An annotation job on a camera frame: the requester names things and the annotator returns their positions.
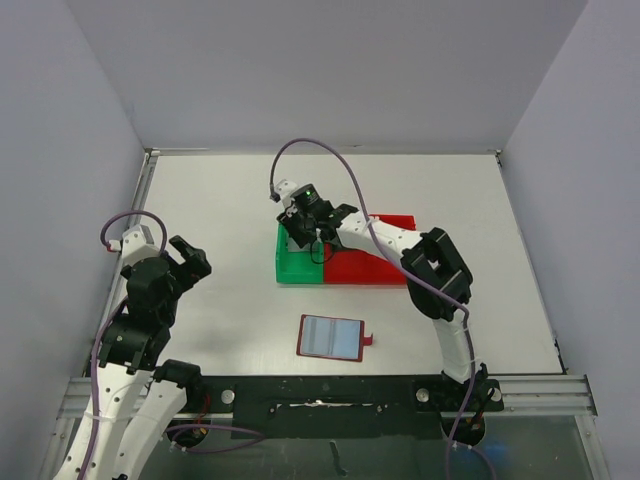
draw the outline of white wall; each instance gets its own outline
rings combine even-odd
[[[592,0],[505,151],[564,359],[591,379],[613,478],[638,478],[640,3]]]
[[[505,145],[586,3],[67,2],[145,146],[474,153]]]
[[[0,469],[32,479],[78,375],[130,205],[140,143],[62,0],[0,3]]]

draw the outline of metal frame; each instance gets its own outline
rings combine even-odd
[[[151,148],[148,151],[152,156],[162,157],[193,157],[193,156],[206,156],[206,155],[272,155],[282,145],[256,145],[254,147],[247,148],[234,148],[234,149],[216,149],[216,148]],[[345,155],[398,155],[397,148],[388,148],[376,145],[354,145],[354,144],[342,144],[333,145]],[[326,151],[317,148],[311,144],[296,144],[287,149],[292,155],[326,155]],[[425,150],[421,147],[407,148],[400,153],[400,155],[492,155],[497,150],[487,149],[478,151],[468,150]]]
[[[502,412],[487,411],[486,417],[590,417],[596,413],[586,375],[500,375],[490,378],[500,382],[505,408]],[[90,379],[72,378],[58,412],[58,418],[81,418],[87,407],[90,393]],[[146,391],[140,393],[134,412],[140,408],[146,395]],[[455,413],[443,413],[443,416],[455,416]],[[196,417],[198,415],[185,413],[176,418]],[[209,417],[233,418],[233,414],[212,414]]]
[[[132,208],[141,209],[144,207],[155,167],[160,156],[207,155],[215,153],[220,152],[214,152],[209,149],[146,149],[132,201]],[[136,218],[131,217],[127,223],[127,228],[136,221]],[[122,285],[122,278],[119,275],[121,268],[122,262],[118,260],[100,324],[106,321],[115,305],[116,294]],[[486,416],[573,416],[580,432],[583,448],[594,480],[610,480],[602,446],[595,430],[594,416],[597,415],[597,410],[586,376],[500,375],[493,378],[500,381],[505,410],[502,412],[487,412]],[[74,423],[77,418],[82,416],[86,408],[89,400],[89,392],[89,379],[72,378],[69,381],[55,429],[52,432],[52,439],[49,442],[49,448],[40,471],[39,478],[41,480],[51,480],[55,472],[58,471],[66,454]],[[143,401],[144,394],[136,401],[135,411],[137,411]],[[194,415],[178,414],[175,418],[189,419],[194,418]],[[233,418],[233,414],[209,414],[206,415],[205,418],[230,419]]]

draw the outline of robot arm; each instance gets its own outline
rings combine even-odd
[[[135,402],[171,337],[169,329],[175,322],[178,300],[211,273],[203,250],[179,236],[169,243],[178,250],[183,263],[178,264],[166,251],[160,251],[148,228],[142,225],[127,230],[122,241],[109,242],[111,251],[122,252],[121,275],[127,279],[127,300],[121,303],[101,338],[97,357],[98,418],[94,418],[90,398],[55,480],[75,480],[82,474],[94,420],[99,421],[99,428],[83,478],[111,480],[114,473],[119,479],[137,478],[157,439],[175,413],[187,404],[189,393],[197,393],[199,367],[169,360],[154,374],[149,394],[131,420]]]
[[[408,231],[372,217],[370,224],[385,249],[385,256],[374,244],[369,225],[357,208],[346,204],[334,208],[311,184],[298,187],[294,182],[283,180],[276,186],[276,192],[285,207],[278,222],[300,248],[319,241],[334,248],[363,250],[383,259],[388,256],[460,303],[469,302],[473,277],[443,230]],[[407,280],[407,286],[416,308],[434,320],[444,373],[464,383],[471,376],[472,359],[461,312],[411,280]]]

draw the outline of purple cable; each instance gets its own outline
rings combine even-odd
[[[355,187],[356,194],[358,195],[358,200],[360,201],[360,208],[362,210],[362,214],[364,215],[365,221],[368,224],[369,233],[371,234],[371,240],[373,241],[373,244],[376,246],[376,248],[380,251],[382,256],[391,265],[393,265],[397,270],[399,270],[405,277],[407,277],[408,279],[414,281],[415,283],[420,285],[422,288],[424,288],[428,292],[430,292],[433,295],[437,296],[438,298],[441,298],[442,300],[448,302],[449,304],[453,305],[458,310],[460,310],[460,311],[462,311],[464,313],[464,317],[462,318],[462,327],[464,329],[465,339],[466,339],[467,345],[469,347],[469,356],[471,358],[471,377],[469,378],[469,387],[467,388],[467,392],[466,392],[466,394],[464,396],[464,399],[462,400],[462,404],[460,405],[460,410],[458,410],[458,414],[456,415],[456,418],[453,421],[453,427],[451,428],[451,432],[449,433],[449,436],[447,437],[447,449],[446,449],[446,453],[445,453],[445,469],[446,469],[447,479],[451,479],[450,457],[451,457],[451,446],[453,444],[453,437],[454,437],[455,432],[456,432],[456,430],[458,428],[458,424],[460,423],[460,420],[462,419],[462,415],[464,414],[465,408],[467,407],[467,404],[469,403],[469,399],[471,398],[471,393],[473,392],[473,387],[475,385],[475,380],[476,380],[475,352],[474,352],[474,349],[473,349],[473,342],[471,340],[471,334],[469,333],[469,328],[468,328],[468,324],[469,324],[469,309],[467,307],[465,307],[463,304],[461,304],[460,302],[458,302],[457,300],[455,300],[454,298],[452,298],[449,295],[447,295],[446,293],[442,293],[440,290],[438,290],[434,286],[429,285],[424,280],[416,277],[411,272],[408,272],[407,270],[402,268],[402,265],[400,265],[398,262],[396,262],[391,256],[387,255],[387,253],[385,252],[384,248],[380,244],[380,241],[378,240],[378,237],[377,237],[377,235],[376,235],[376,233],[375,233],[375,231],[373,229],[373,225],[369,222],[369,213],[367,211],[367,207],[366,207],[365,202],[364,202],[364,196],[362,195],[362,190],[360,189],[360,184],[358,183],[358,180],[356,179],[356,176],[353,173],[353,170],[351,169],[351,167],[349,166],[347,161],[344,159],[344,157],[342,155],[340,155],[340,153],[338,153],[338,151],[335,150],[330,145],[327,145],[326,143],[321,142],[319,140],[315,140],[313,138],[295,138],[295,139],[290,140],[289,142],[285,143],[282,146],[282,148],[280,148],[278,153],[276,154],[275,158],[273,159],[273,164],[271,165],[271,173],[269,175],[269,189],[270,189],[270,193],[271,193],[271,198],[272,199],[277,199],[278,198],[278,195],[277,195],[277,193],[275,191],[275,186],[274,186],[274,183],[273,183],[273,178],[275,176],[275,171],[276,171],[276,164],[278,163],[278,160],[280,160],[280,157],[282,156],[282,154],[284,153],[284,151],[287,148],[289,148],[294,143],[301,143],[301,142],[313,143],[314,145],[318,145],[319,147],[322,147],[325,150],[331,152],[338,160],[340,160],[342,165],[344,165],[344,167],[347,169],[347,173],[351,177],[351,181],[353,183],[353,186]],[[492,472],[492,475],[494,475],[493,478],[496,478],[495,477],[495,471],[493,470],[493,468],[491,468],[491,472]]]
[[[91,403],[93,408],[93,421],[91,422],[91,435],[89,436],[89,443],[87,445],[87,452],[84,454],[84,460],[80,466],[80,472],[78,473],[78,480],[82,480],[87,473],[89,462],[93,456],[93,450],[96,446],[96,440],[98,439],[98,429],[100,428],[100,420],[97,417],[100,416],[100,390],[98,387],[98,350],[100,349],[100,340],[107,330],[107,327],[111,325],[111,322],[115,316],[120,313],[127,304],[127,297],[124,297],[118,306],[111,312],[107,321],[100,327],[96,335],[96,340],[91,347]]]
[[[489,457],[487,457],[486,453],[484,453],[482,450],[472,447],[471,445],[467,445],[466,443],[458,442],[458,445],[462,445],[463,447],[468,448],[469,450],[474,452],[476,455],[478,455],[482,460],[484,460],[484,463],[487,465],[487,467],[489,467],[489,471],[491,472],[491,478],[493,478],[494,480],[498,478],[498,475],[496,474],[496,469],[493,468],[493,464],[491,463],[491,460],[489,460]]]
[[[238,445],[234,445],[232,447],[226,447],[226,448],[219,448],[219,449],[215,449],[215,450],[196,450],[196,449],[189,449],[187,450],[187,452],[189,453],[193,453],[193,454],[200,454],[200,455],[208,455],[210,453],[224,453],[224,452],[232,452],[234,450],[239,450],[241,448],[244,447],[249,447],[251,445],[255,445],[256,443],[260,443],[261,441],[263,441],[266,437],[265,435],[263,435],[260,432],[256,432],[255,430],[249,430],[248,428],[241,428],[241,427],[228,427],[226,425],[207,425],[206,423],[201,424],[201,423],[190,423],[187,425],[176,425],[174,427],[169,427],[165,430],[165,433],[171,433],[171,432],[178,432],[172,440],[175,441],[175,439],[182,435],[184,432],[186,432],[187,430],[193,430],[193,429],[197,429],[197,428],[204,428],[207,430],[224,430],[227,432],[238,432],[238,433],[248,433],[249,435],[254,435],[256,438],[253,440],[249,440],[243,443],[240,443]]]
[[[100,243],[102,243],[105,247],[109,248],[110,245],[106,238],[107,230],[109,230],[109,227],[113,225],[115,222],[117,222],[118,220],[120,220],[121,218],[131,217],[134,215],[142,215],[143,217],[149,217],[158,223],[158,226],[160,226],[160,230],[162,231],[162,241],[160,242],[160,251],[161,252],[164,251],[164,249],[167,246],[167,236],[168,236],[167,227],[164,225],[164,222],[160,220],[160,218],[157,215],[151,212],[147,212],[146,210],[129,210],[127,212],[122,212],[111,217],[104,224],[104,226],[102,227],[102,230],[100,230]]]

